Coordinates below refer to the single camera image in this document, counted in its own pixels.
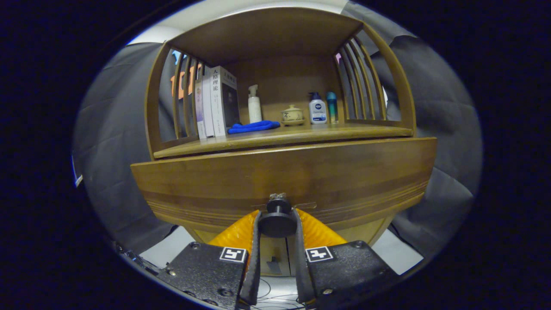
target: white wall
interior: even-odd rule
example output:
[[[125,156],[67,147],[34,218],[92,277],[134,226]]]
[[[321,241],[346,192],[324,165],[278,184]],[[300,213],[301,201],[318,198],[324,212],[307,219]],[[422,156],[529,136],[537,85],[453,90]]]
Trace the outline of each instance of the white wall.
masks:
[[[128,45],[142,42],[163,43],[165,40],[170,40],[181,33],[182,30],[178,28],[155,25],[135,37]]]
[[[174,38],[211,20],[248,10],[272,7],[304,7],[340,14],[348,0],[204,0],[161,20],[128,44],[158,42]]]

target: blue-green bottle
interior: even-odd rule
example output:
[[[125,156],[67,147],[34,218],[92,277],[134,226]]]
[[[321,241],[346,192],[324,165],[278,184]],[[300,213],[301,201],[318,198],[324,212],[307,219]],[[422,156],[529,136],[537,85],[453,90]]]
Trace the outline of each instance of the blue-green bottle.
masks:
[[[327,105],[329,107],[329,123],[338,124],[339,117],[337,114],[337,95],[334,92],[327,92]]]

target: white floor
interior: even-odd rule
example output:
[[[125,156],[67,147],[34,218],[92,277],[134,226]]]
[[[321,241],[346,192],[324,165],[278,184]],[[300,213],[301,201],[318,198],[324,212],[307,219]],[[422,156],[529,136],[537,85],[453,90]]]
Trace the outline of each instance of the white floor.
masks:
[[[163,241],[154,245],[140,256],[150,263],[164,268],[171,262],[193,238],[183,227],[178,227]],[[423,257],[410,246],[400,241],[393,233],[386,230],[372,249],[397,274],[409,270]],[[255,309],[280,310],[302,307],[296,299],[296,282],[294,277],[261,277],[258,287],[258,304]]]

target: orange soft gripper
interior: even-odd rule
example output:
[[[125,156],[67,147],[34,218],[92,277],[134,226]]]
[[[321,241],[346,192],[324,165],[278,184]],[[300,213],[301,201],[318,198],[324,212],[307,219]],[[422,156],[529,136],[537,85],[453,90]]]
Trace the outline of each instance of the orange soft gripper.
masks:
[[[258,210],[252,211],[240,218],[230,227],[219,233],[218,236],[214,237],[208,244],[216,245],[217,247],[246,249],[249,251],[249,259],[247,260],[248,266],[251,259],[252,233],[255,227],[257,214]]]
[[[304,248],[330,247],[347,241],[335,231],[320,222],[314,216],[296,209],[302,222],[302,234],[304,235]]]
[[[339,236],[336,232],[320,222],[314,216],[311,216],[302,210],[296,210],[299,213],[300,220],[302,222],[302,234],[304,235],[305,249],[324,246],[330,247],[332,245],[339,245],[347,242],[343,237]],[[212,239],[208,244],[216,245],[217,247],[246,249],[249,251],[249,259],[247,260],[248,267],[251,258],[252,235],[257,214],[258,210],[240,218],[230,227],[226,228],[223,232],[214,237],[214,239]]]

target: white pump bottle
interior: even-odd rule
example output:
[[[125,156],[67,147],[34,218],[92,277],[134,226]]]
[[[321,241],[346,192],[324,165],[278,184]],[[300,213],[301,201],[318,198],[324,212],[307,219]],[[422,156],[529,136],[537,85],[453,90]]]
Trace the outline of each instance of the white pump bottle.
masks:
[[[249,122],[262,121],[262,111],[260,110],[260,98],[256,96],[258,84],[249,87]]]

